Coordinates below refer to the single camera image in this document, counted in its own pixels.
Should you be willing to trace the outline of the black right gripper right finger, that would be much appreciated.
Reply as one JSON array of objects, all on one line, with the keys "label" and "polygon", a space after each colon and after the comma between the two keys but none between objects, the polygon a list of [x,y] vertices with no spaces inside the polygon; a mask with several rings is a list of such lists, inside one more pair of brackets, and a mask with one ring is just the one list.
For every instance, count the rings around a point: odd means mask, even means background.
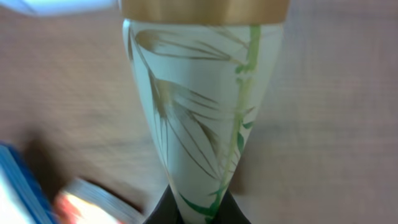
[{"label": "black right gripper right finger", "polygon": [[218,213],[214,218],[214,224],[251,224],[229,190],[223,197]]}]

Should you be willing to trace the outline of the yellow wet wipes pack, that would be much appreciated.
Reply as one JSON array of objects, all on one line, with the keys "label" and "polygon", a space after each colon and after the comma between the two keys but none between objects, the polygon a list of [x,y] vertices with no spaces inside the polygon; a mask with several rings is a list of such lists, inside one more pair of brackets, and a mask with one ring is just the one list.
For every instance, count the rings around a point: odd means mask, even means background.
[{"label": "yellow wet wipes pack", "polygon": [[20,154],[1,144],[1,224],[57,224],[49,201]]}]

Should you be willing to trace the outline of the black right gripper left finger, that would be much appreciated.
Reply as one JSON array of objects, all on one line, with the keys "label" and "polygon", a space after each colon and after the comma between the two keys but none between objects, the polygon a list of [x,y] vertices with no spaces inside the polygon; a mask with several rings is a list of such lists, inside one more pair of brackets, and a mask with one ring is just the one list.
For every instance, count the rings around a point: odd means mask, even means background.
[{"label": "black right gripper left finger", "polygon": [[168,185],[153,212],[143,224],[183,224],[174,195]]}]

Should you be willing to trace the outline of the small orange snack packet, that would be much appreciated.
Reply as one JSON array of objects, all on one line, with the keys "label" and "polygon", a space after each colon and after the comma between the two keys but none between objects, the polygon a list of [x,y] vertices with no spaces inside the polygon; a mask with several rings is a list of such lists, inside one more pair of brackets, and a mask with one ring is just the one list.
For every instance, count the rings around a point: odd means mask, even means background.
[{"label": "small orange snack packet", "polygon": [[85,179],[73,179],[55,197],[60,223],[141,224],[144,216],[116,194]]}]

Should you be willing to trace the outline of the white tube gold cap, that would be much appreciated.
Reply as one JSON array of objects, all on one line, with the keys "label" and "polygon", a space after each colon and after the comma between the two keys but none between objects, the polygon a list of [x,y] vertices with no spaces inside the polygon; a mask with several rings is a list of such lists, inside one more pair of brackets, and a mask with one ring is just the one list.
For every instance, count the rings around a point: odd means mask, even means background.
[{"label": "white tube gold cap", "polygon": [[283,37],[283,0],[125,0],[123,39],[185,223],[213,223]]}]

